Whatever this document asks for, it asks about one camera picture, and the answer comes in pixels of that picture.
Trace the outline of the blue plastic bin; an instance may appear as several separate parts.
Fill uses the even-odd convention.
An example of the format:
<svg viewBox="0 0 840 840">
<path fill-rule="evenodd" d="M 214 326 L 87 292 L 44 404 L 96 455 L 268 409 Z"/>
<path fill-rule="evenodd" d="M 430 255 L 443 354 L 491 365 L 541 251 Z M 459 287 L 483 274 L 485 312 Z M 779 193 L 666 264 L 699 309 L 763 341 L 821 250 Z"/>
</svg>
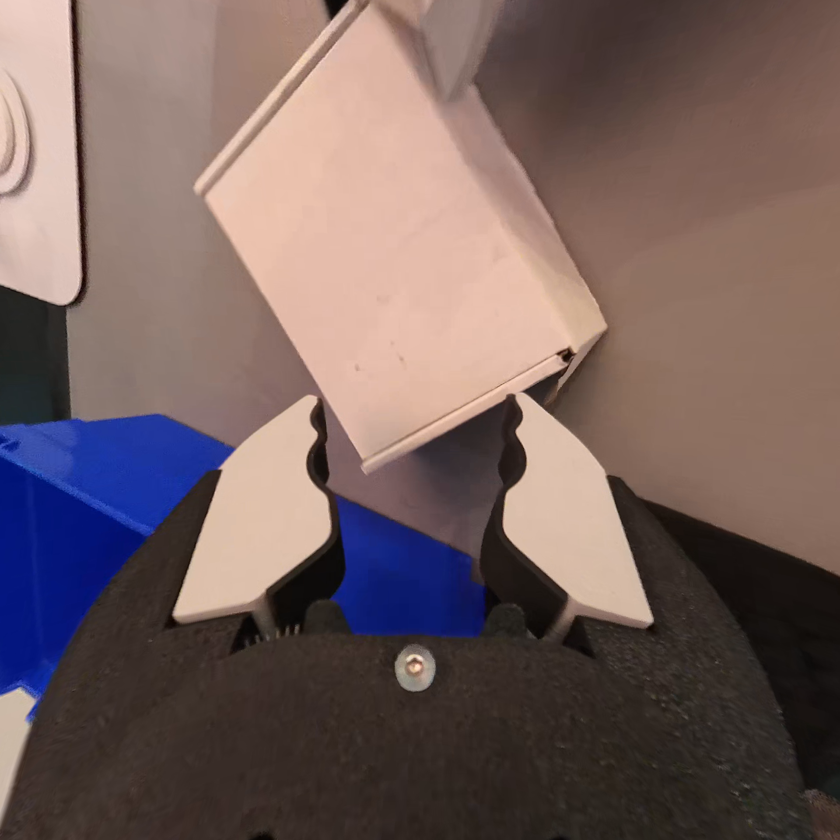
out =
<svg viewBox="0 0 840 840">
<path fill-rule="evenodd" d="M 111 578 L 232 448 L 164 415 L 1 429 L 1 691 L 44 694 Z M 475 637 L 485 590 L 454 548 L 337 497 L 357 634 Z"/>
</svg>

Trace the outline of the white cardboard box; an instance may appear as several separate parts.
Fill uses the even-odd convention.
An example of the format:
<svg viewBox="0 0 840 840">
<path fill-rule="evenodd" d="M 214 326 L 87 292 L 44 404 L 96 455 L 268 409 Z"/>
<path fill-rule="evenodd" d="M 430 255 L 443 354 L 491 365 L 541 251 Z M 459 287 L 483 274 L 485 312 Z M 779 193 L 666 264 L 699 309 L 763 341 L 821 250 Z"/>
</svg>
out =
<svg viewBox="0 0 840 840">
<path fill-rule="evenodd" d="M 347 2 L 195 184 L 370 474 L 574 368 L 606 322 L 422 2 Z"/>
</svg>

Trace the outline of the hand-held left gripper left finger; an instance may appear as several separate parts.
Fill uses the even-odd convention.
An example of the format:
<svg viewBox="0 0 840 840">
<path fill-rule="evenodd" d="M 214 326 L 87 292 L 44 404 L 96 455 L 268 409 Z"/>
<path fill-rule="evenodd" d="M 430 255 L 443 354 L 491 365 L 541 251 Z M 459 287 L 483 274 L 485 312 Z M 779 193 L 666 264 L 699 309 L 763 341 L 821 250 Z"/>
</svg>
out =
<svg viewBox="0 0 840 840">
<path fill-rule="evenodd" d="M 322 400 L 306 395 L 252 433 L 219 469 L 173 618 L 250 615 L 258 629 L 302 629 L 345 572 L 329 483 Z"/>
</svg>

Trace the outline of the white rounded tray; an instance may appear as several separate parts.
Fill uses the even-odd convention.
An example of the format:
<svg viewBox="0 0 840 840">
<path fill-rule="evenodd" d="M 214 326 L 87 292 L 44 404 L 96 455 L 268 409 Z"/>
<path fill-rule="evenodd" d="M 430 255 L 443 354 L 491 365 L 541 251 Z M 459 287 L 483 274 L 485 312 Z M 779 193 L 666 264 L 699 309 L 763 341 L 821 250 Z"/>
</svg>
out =
<svg viewBox="0 0 840 840">
<path fill-rule="evenodd" d="M 58 307 L 83 281 L 77 51 L 70 1 L 2 1 L 1 69 L 28 112 L 27 176 L 1 196 L 2 287 Z"/>
</svg>

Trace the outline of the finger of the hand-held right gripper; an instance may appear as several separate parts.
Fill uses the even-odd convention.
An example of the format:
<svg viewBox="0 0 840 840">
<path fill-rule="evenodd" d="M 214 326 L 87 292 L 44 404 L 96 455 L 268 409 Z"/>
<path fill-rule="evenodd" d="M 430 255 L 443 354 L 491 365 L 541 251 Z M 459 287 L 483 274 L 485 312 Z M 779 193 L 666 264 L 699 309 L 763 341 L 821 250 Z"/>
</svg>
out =
<svg viewBox="0 0 840 840">
<path fill-rule="evenodd" d="M 457 98 L 472 83 L 505 3 L 422 2 L 418 31 L 441 99 Z"/>
</svg>

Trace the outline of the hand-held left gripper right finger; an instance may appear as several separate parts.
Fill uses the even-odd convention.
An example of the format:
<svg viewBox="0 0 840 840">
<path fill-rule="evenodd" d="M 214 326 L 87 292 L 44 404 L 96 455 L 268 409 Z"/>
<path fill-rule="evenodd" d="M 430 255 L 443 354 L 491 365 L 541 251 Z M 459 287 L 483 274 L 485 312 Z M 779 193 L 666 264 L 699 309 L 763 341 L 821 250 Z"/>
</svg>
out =
<svg viewBox="0 0 840 840">
<path fill-rule="evenodd" d="M 501 486 L 480 547 L 480 574 L 519 607 L 536 638 L 565 638 L 588 618 L 646 630 L 654 622 L 606 472 L 526 393 L 509 395 Z"/>
</svg>

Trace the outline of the clear drinking glass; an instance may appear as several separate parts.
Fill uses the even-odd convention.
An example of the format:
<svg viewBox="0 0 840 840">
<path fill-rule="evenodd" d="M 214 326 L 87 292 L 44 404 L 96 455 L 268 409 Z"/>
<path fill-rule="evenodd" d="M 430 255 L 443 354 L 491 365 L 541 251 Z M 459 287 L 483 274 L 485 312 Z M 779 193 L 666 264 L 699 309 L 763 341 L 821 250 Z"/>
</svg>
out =
<svg viewBox="0 0 840 840">
<path fill-rule="evenodd" d="M 1 196 L 24 183 L 32 154 L 25 101 L 15 80 L 1 69 Z"/>
</svg>

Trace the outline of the dark cloth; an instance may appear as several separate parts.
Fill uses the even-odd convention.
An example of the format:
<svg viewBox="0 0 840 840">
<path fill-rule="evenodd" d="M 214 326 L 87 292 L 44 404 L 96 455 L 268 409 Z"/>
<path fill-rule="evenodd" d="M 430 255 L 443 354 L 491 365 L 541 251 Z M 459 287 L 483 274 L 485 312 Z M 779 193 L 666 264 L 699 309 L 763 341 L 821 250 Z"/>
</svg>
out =
<svg viewBox="0 0 840 840">
<path fill-rule="evenodd" d="M 741 625 L 782 709 L 806 786 L 839 792 L 839 578 L 682 512 L 647 507 Z"/>
</svg>

